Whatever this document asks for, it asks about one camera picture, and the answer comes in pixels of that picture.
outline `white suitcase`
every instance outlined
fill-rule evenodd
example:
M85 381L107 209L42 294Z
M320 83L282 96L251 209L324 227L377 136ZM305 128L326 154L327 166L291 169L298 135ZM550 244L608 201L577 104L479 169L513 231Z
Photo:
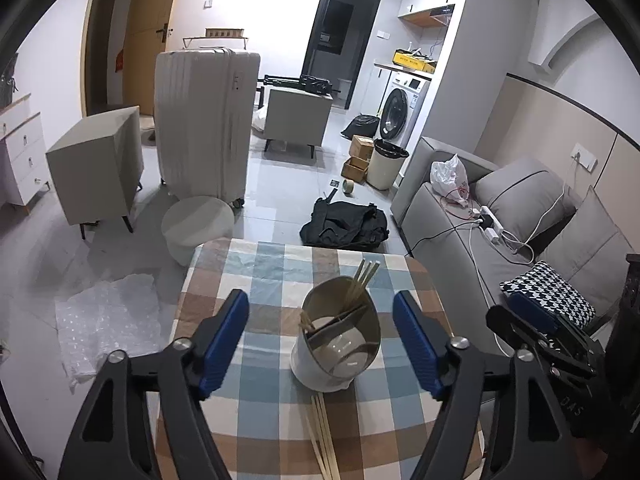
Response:
M156 60L154 119L160 173L180 200L244 201L260 55L214 48Z

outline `black and white cushion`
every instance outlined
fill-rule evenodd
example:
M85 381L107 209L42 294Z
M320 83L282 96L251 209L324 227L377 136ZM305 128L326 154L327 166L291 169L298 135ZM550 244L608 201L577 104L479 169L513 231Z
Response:
M595 309L546 262L538 262L525 274L500 284L507 295L519 293L553 314L562 314L584 328L596 315Z

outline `bubble wrap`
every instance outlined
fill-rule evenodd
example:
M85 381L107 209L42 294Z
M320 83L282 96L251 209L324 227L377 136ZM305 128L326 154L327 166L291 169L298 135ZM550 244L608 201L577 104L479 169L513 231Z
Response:
M154 278L148 274L99 282L66 301L56 300L58 339L71 388L94 377L114 350L130 357L157 352L162 346L159 311Z

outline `checkered tablecloth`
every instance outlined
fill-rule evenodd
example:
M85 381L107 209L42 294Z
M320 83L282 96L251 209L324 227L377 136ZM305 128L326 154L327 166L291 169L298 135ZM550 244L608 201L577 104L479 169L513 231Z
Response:
M440 404L418 386L391 309L396 292L410 290L426 315L449 329L424 267L391 254L217 240L196 250L174 338L192 335L234 288L249 295L249 321L223 386L202 403L234 478L321 479L302 419L311 392L293 376L290 354L307 293L335 276L353 276L363 257L381 264L369 293L378 311L382 344L370 368L347 390L324 395L338 468L345 480L410 478ZM157 450L163 479L176 478L161 418ZM480 461L476 438L468 472Z

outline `white plastic bag on floor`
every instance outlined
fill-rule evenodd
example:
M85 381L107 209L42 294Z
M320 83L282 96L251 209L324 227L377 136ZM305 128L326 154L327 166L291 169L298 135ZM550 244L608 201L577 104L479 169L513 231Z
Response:
M130 357L159 351L159 313L154 278L148 274L100 282L66 301L56 300L58 339L71 389L94 377L114 350Z
M263 132L264 131L264 125L267 122L267 107L266 105L263 106L262 108L260 108L259 110L256 110L254 112L254 119L251 123L251 126L255 129L258 130L259 132Z
M469 199L469 182L465 167L457 155L447 162L434 162L431 165L431 185L446 200L466 207Z

